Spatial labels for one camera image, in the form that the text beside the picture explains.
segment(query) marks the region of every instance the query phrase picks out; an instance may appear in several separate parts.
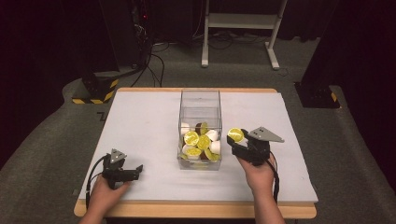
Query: clear plastic box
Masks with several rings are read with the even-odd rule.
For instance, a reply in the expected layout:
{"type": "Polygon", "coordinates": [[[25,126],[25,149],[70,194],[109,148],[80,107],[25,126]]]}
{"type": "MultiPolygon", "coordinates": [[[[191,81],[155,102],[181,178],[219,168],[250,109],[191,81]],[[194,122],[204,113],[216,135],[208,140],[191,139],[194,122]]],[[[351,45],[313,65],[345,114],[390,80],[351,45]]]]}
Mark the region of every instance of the clear plastic box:
{"type": "Polygon", "coordinates": [[[219,91],[182,90],[177,148],[180,169],[219,169],[221,125],[219,91]]]}

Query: wire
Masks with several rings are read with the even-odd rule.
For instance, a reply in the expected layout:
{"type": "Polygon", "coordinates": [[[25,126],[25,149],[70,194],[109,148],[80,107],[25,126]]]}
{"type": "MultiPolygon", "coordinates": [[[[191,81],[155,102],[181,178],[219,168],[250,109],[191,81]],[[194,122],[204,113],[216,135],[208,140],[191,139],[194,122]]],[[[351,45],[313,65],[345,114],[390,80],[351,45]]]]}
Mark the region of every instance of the wire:
{"type": "Polygon", "coordinates": [[[234,43],[237,43],[237,44],[256,44],[256,43],[260,43],[260,42],[265,42],[269,38],[268,36],[264,37],[264,36],[256,35],[254,37],[252,36],[253,39],[251,39],[251,40],[238,40],[238,39],[236,39],[238,37],[234,37],[233,38],[234,43]]]}
{"type": "Polygon", "coordinates": [[[152,80],[154,81],[154,87],[155,87],[155,80],[158,81],[158,83],[160,84],[161,87],[161,82],[160,80],[157,78],[157,76],[155,75],[155,73],[151,70],[151,68],[148,66],[148,70],[151,72],[151,76],[152,76],[152,80]]]}
{"type": "Polygon", "coordinates": [[[272,153],[272,151],[270,151],[271,155],[274,157],[274,161],[275,161],[275,167],[274,165],[270,162],[270,160],[266,160],[265,162],[268,163],[268,165],[270,165],[271,170],[274,172],[274,179],[275,179],[275,185],[274,185],[274,200],[277,203],[277,194],[279,193],[279,175],[277,173],[277,162],[276,162],[276,158],[275,155],[272,153]]]}
{"type": "Polygon", "coordinates": [[[160,87],[162,87],[163,86],[163,71],[165,70],[165,63],[163,62],[163,59],[160,56],[158,56],[156,54],[151,54],[151,56],[158,58],[161,61],[161,63],[163,64],[163,70],[161,71],[161,79],[159,81],[160,87]]]}
{"type": "Polygon", "coordinates": [[[95,171],[95,168],[96,168],[96,166],[99,164],[99,162],[101,162],[102,160],[104,160],[106,157],[109,157],[109,156],[110,156],[109,154],[106,154],[104,157],[102,157],[101,159],[99,159],[99,161],[97,161],[96,164],[95,164],[95,165],[92,167],[92,169],[91,169],[90,176],[88,177],[87,188],[86,188],[86,191],[85,191],[85,194],[86,194],[86,197],[85,197],[85,205],[86,205],[86,207],[87,207],[87,210],[88,210],[88,207],[89,207],[89,205],[90,205],[90,198],[91,198],[91,182],[92,182],[92,175],[93,175],[93,172],[95,171]]]}
{"type": "Polygon", "coordinates": [[[137,81],[142,77],[143,73],[144,73],[144,72],[146,71],[146,69],[148,68],[148,66],[149,66],[149,61],[151,60],[151,52],[152,52],[152,45],[151,45],[151,47],[150,47],[150,49],[149,49],[148,59],[146,59],[146,60],[144,61],[144,68],[142,69],[142,72],[140,72],[139,76],[138,76],[137,79],[134,81],[134,83],[132,83],[131,87],[133,87],[133,86],[137,83],[137,81]]]}
{"type": "Polygon", "coordinates": [[[223,48],[217,48],[213,45],[208,44],[208,46],[212,49],[227,49],[233,44],[233,37],[230,34],[225,34],[225,35],[213,35],[216,40],[220,42],[229,42],[229,44],[223,48]]]}
{"type": "Polygon", "coordinates": [[[97,176],[99,176],[101,173],[99,173],[99,174],[97,174],[97,175],[94,175],[93,177],[92,177],[92,179],[91,179],[91,182],[97,177],[97,176]]]}

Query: black equipment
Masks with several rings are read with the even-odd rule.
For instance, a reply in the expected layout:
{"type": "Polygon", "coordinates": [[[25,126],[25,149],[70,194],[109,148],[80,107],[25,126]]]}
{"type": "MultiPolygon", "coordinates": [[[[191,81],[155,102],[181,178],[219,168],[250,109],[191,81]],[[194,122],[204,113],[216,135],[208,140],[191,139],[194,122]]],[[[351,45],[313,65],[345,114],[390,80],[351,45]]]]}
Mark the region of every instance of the black equipment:
{"type": "Polygon", "coordinates": [[[227,143],[232,147],[233,155],[244,161],[250,162],[254,166],[263,165],[265,162],[268,163],[274,172],[274,199],[277,202],[277,194],[279,193],[279,176],[276,168],[269,161],[270,155],[272,154],[269,142],[283,143],[285,140],[263,127],[257,128],[250,133],[245,129],[241,129],[241,131],[247,139],[247,147],[235,143],[235,141],[227,135],[227,143]]]}
{"type": "Polygon", "coordinates": [[[143,171],[143,165],[138,166],[135,170],[123,170],[122,166],[125,162],[125,157],[126,155],[124,153],[113,148],[111,149],[111,154],[107,153],[92,167],[86,188],[85,204],[87,209],[90,205],[92,174],[100,161],[103,161],[102,176],[107,180],[108,186],[111,189],[116,188],[117,182],[133,181],[139,179],[139,175],[143,171]]]}

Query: white tabletop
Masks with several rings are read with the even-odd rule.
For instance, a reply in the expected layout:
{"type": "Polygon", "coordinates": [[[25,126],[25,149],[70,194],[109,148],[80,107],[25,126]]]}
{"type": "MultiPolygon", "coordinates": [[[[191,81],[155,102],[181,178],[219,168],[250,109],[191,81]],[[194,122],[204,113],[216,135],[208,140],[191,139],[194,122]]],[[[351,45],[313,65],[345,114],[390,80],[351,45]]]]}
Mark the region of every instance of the white tabletop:
{"type": "MultiPolygon", "coordinates": [[[[125,154],[123,168],[144,165],[122,200],[251,202],[244,171],[226,143],[233,127],[260,126],[282,137],[271,142],[280,177],[279,202],[318,201],[281,93],[221,92],[222,161],[218,171],[180,170],[177,162],[180,91],[117,91],[94,152],[79,199],[93,165],[112,148],[125,154]]],[[[95,174],[102,172],[98,165],[95,174]]]]}

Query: hand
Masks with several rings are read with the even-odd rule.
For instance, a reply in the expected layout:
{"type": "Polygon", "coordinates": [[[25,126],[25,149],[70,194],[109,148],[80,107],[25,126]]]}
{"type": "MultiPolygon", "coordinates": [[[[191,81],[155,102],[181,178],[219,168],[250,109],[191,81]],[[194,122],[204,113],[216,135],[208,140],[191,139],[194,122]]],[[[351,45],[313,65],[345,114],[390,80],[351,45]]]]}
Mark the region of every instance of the hand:
{"type": "Polygon", "coordinates": [[[100,223],[105,214],[118,203],[129,186],[131,186],[131,181],[124,182],[117,189],[111,189],[107,180],[99,175],[93,185],[88,211],[79,223],[100,223]]]}
{"type": "MultiPolygon", "coordinates": [[[[245,170],[247,184],[251,188],[254,198],[254,217],[257,224],[285,223],[273,197],[274,172],[268,163],[253,166],[247,161],[237,158],[245,170]]],[[[273,155],[270,157],[272,165],[275,163],[273,155]]]]}
{"type": "MultiPolygon", "coordinates": [[[[244,168],[247,184],[250,186],[253,194],[268,194],[272,195],[272,189],[274,184],[274,172],[268,163],[264,163],[261,166],[253,166],[247,161],[238,158],[242,168],[244,168]]],[[[270,156],[270,162],[274,165],[275,159],[273,155],[270,156]]]]}

